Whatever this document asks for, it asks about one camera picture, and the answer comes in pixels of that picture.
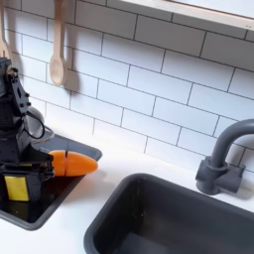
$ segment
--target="gray faucet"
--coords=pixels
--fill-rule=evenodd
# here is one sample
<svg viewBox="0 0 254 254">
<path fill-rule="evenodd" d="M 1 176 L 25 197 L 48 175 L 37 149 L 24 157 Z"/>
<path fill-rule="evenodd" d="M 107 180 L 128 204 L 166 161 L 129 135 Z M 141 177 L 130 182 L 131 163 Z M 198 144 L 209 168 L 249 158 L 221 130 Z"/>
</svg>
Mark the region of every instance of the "gray faucet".
<svg viewBox="0 0 254 254">
<path fill-rule="evenodd" d="M 201 192 L 208 195 L 238 192 L 245 167 L 230 169 L 225 159 L 233 142 L 249 134 L 254 134 L 254 119 L 237 122 L 221 133 L 212 155 L 201 161 L 197 171 L 196 186 Z"/>
</svg>

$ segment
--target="dark gray sink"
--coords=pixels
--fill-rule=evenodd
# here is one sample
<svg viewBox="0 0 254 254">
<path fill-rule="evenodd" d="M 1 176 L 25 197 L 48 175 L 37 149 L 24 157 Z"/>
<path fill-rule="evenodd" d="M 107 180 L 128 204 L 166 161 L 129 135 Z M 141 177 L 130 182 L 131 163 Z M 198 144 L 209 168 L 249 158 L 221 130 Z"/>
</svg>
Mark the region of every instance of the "dark gray sink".
<svg viewBox="0 0 254 254">
<path fill-rule="evenodd" d="M 254 214 L 133 175 L 87 229 L 84 247 L 87 254 L 254 254 Z"/>
</svg>

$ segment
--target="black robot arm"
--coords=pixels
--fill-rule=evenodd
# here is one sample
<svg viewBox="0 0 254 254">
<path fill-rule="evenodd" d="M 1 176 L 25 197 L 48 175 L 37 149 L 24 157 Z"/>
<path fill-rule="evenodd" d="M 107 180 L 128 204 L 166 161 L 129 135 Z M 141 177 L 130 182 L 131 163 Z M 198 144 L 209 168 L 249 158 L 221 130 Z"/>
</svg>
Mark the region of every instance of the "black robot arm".
<svg viewBox="0 0 254 254">
<path fill-rule="evenodd" d="M 18 70 L 0 58 L 0 200 L 37 201 L 44 180 L 54 176 L 53 157 L 31 145 L 30 106 Z"/>
</svg>

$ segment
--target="black tray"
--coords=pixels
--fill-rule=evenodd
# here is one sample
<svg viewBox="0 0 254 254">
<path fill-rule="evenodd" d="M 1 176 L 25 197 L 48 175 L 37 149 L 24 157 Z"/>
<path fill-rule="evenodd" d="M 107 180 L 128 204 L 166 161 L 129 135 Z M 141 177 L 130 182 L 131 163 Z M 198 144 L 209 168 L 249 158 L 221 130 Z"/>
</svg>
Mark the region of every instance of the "black tray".
<svg viewBox="0 0 254 254">
<path fill-rule="evenodd" d="M 61 136 L 52 141 L 35 146 L 43 151 L 68 150 L 74 151 L 98 161 L 102 153 L 92 147 L 77 143 Z M 38 202 L 0 202 L 0 218 L 5 219 L 27 230 L 36 230 L 44 225 L 55 210 L 82 180 L 82 177 L 53 178 L 46 181 L 45 190 Z"/>
</svg>

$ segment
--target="wooden utensil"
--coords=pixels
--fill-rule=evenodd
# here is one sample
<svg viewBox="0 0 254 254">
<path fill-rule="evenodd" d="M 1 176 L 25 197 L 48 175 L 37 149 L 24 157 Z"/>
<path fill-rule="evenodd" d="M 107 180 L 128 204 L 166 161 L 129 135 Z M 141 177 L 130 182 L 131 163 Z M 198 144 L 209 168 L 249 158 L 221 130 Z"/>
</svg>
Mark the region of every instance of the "wooden utensil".
<svg viewBox="0 0 254 254">
<path fill-rule="evenodd" d="M 4 35 L 4 0 L 0 0 L 0 58 L 11 58 L 11 51 Z"/>
<path fill-rule="evenodd" d="M 54 54 L 50 63 L 51 78 L 55 85 L 61 85 L 66 80 L 64 60 L 64 13 L 65 0 L 55 0 L 55 40 Z"/>
</svg>

